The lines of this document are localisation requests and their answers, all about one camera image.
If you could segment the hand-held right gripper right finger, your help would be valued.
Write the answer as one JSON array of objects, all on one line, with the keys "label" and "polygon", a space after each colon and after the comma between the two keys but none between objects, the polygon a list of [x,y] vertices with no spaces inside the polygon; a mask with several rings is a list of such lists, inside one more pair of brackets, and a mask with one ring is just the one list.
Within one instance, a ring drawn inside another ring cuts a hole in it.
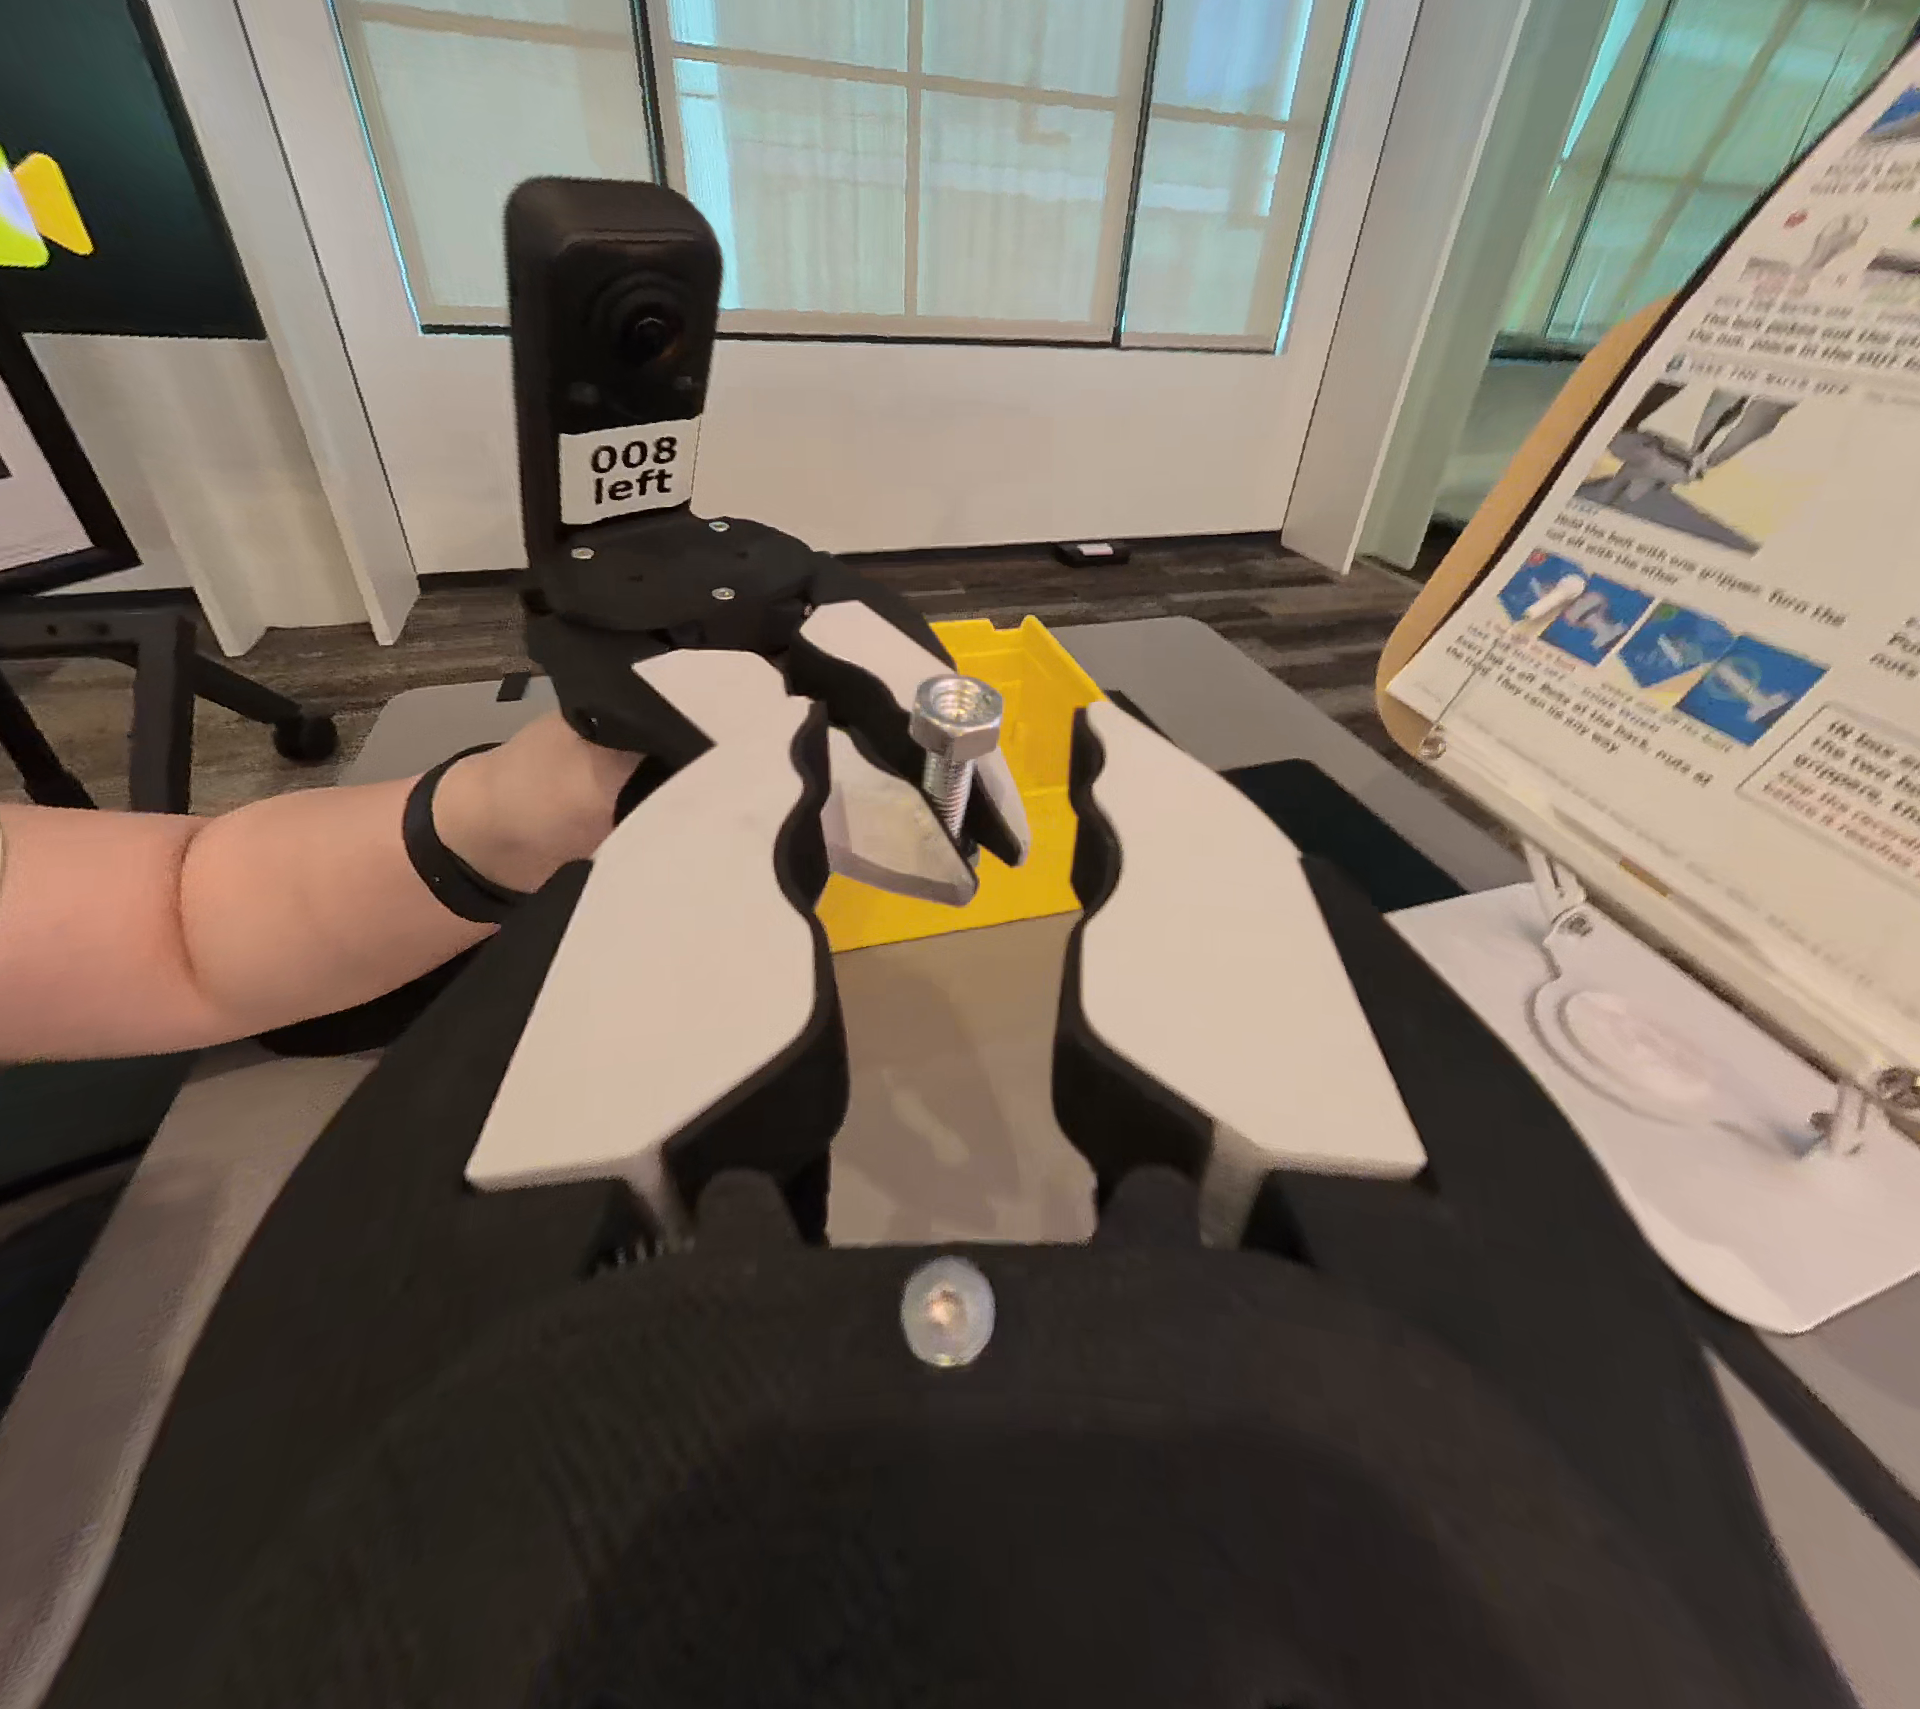
[{"label": "hand-held right gripper right finger", "polygon": [[1411,1178],[1425,1146],[1304,854],[1110,698],[1071,721],[1054,1117],[1095,1178]]}]

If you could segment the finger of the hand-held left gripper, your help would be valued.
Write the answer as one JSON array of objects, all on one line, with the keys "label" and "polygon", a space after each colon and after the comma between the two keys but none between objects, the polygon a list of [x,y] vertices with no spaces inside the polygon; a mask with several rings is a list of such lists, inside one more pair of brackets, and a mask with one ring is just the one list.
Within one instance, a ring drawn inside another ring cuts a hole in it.
[{"label": "finger of the hand-held left gripper", "polygon": [[975,898],[975,862],[919,787],[769,660],[682,648],[636,679],[703,739],[628,815],[628,842],[662,854],[675,879],[712,882],[733,906],[766,884],[812,910],[830,877],[944,909]]},{"label": "finger of the hand-held left gripper", "polygon": [[1030,857],[1028,813],[1001,735],[995,752],[971,762],[959,842],[926,801],[910,700],[926,679],[961,674],[929,640],[910,638],[868,602],[839,601],[806,616],[790,666],[792,690],[828,713],[821,833],[834,871],[974,871],[983,854],[1017,869]]}]

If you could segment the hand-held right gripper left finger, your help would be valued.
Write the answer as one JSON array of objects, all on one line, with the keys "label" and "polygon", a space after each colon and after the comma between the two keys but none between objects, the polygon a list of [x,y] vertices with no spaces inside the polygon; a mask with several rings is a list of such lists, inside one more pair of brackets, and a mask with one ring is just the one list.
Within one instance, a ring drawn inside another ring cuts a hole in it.
[{"label": "hand-held right gripper left finger", "polygon": [[724,904],[628,842],[591,858],[465,1162],[487,1193],[612,1178],[700,1195],[756,1169],[824,1169],[849,1105],[817,904]]}]

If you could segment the yellow plastic bin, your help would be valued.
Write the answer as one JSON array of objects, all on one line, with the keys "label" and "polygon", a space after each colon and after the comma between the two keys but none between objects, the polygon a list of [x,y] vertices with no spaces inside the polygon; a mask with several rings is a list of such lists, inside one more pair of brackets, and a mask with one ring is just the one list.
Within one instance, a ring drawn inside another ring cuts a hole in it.
[{"label": "yellow plastic bin", "polygon": [[959,672],[991,684],[1003,698],[1001,750],[1026,806],[1030,853],[1017,869],[981,857],[978,890],[965,906],[830,879],[820,920],[836,955],[1050,919],[1078,904],[1070,882],[1076,836],[1068,801],[1071,726],[1073,714],[1103,690],[1032,615],[1014,626],[950,618],[934,623],[932,631]]}]

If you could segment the person's left forearm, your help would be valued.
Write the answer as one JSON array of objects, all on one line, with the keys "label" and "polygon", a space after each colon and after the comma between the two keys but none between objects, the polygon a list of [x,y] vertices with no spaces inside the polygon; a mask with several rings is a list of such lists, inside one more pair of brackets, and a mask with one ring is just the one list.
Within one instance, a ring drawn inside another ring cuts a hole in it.
[{"label": "person's left forearm", "polygon": [[333,1015],[423,977],[456,917],[404,840],[404,784],[221,816],[6,804],[6,1065],[145,1056]]}]

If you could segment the person's left hand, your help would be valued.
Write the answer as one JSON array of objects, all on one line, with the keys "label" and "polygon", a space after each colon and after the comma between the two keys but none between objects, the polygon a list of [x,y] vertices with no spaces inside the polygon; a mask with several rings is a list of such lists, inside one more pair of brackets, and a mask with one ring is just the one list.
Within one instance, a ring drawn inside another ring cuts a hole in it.
[{"label": "person's left hand", "polygon": [[540,717],[501,745],[452,762],[435,784],[434,833],[467,871],[530,894],[557,869],[593,857],[645,758]]}]

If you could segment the white document stand with instructions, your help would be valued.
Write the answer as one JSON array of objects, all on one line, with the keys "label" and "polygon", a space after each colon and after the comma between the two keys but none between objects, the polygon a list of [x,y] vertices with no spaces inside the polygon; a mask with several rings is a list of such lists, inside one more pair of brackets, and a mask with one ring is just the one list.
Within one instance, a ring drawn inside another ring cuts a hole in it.
[{"label": "white document stand with instructions", "polygon": [[1719,1312],[1804,1334],[1918,1267],[1918,546],[1916,939],[1877,977],[1781,928],[1736,928],[1591,835],[1459,782],[1434,760],[1439,729],[1418,735],[1379,698],[1663,306],[1575,371],[1381,656],[1387,731],[1516,836],[1534,897],[1496,889],[1408,910],[1401,928],[1561,1109],[1668,1267]]}]

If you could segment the black easel stand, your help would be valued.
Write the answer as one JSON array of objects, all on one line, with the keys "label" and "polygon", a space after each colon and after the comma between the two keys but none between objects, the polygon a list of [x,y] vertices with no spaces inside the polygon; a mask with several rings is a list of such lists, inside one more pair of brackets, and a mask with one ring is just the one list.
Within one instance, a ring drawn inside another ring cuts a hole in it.
[{"label": "black easel stand", "polygon": [[121,594],[6,597],[2,660],[105,660],[131,672],[128,803],[136,813],[189,811],[197,700],[266,726],[274,752],[289,765],[319,765],[340,750],[329,714],[204,652],[196,618],[181,607]]}]

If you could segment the glass window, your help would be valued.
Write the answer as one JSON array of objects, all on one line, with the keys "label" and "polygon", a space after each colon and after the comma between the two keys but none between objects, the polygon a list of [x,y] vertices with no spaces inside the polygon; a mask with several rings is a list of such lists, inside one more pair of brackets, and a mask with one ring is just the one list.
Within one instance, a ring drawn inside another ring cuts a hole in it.
[{"label": "glass window", "polygon": [[1918,0],[1612,0],[1494,355],[1584,352],[1668,296],[1916,28]]},{"label": "glass window", "polygon": [[657,181],[744,337],[1273,352],[1364,0],[326,0],[411,325],[535,175]]}]

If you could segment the teal office chair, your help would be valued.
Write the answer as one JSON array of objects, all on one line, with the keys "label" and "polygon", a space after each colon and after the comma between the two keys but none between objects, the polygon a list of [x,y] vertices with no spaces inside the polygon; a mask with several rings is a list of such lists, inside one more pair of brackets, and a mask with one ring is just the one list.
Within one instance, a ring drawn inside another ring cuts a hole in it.
[{"label": "teal office chair", "polygon": [[162,1054],[2,1068],[2,1199],[141,1148],[193,1056]]}]

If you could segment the black framed marker sign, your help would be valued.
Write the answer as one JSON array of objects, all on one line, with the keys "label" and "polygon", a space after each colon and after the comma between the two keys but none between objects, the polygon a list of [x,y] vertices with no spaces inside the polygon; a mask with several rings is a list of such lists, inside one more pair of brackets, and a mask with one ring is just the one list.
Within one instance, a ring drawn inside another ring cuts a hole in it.
[{"label": "black framed marker sign", "polygon": [[2,599],[134,571],[141,557],[34,350],[2,318]]}]

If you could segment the printed instruction sheet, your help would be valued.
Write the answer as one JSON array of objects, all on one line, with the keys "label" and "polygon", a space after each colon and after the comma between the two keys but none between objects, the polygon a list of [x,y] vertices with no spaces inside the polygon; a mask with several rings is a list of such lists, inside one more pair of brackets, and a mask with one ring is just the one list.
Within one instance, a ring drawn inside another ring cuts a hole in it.
[{"label": "printed instruction sheet", "polygon": [[1582,411],[1379,698],[1836,970],[1916,939],[1916,41]]}]

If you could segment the large dark wall screen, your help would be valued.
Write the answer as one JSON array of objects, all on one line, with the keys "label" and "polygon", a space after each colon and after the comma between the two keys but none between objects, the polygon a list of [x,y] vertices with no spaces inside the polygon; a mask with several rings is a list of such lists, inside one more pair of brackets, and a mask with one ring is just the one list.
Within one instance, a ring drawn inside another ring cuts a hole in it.
[{"label": "large dark wall screen", "polygon": [[3,311],[25,332],[261,340],[145,0],[2,0]]}]

